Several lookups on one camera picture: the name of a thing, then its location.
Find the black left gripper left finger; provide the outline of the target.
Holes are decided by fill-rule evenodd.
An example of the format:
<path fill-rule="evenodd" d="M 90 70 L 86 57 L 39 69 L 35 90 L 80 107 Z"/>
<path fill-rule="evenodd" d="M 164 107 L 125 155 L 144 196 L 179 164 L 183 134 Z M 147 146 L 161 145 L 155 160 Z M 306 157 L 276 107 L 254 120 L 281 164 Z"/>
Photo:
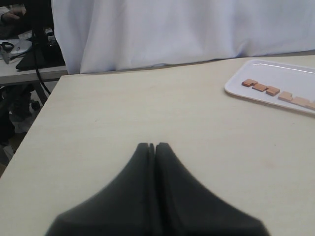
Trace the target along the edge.
<path fill-rule="evenodd" d="M 48 236 L 156 236 L 154 146 L 140 143 L 123 170 L 101 191 L 60 214 Z"/>

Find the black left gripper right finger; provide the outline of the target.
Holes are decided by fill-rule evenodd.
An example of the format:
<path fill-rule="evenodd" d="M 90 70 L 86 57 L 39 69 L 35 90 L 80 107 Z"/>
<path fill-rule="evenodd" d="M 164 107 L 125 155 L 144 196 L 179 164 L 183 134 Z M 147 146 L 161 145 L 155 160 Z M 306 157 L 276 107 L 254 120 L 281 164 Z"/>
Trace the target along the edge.
<path fill-rule="evenodd" d="M 181 163 L 168 143 L 156 147 L 156 190 L 166 236 L 267 236 L 250 216 L 213 194 Z"/>

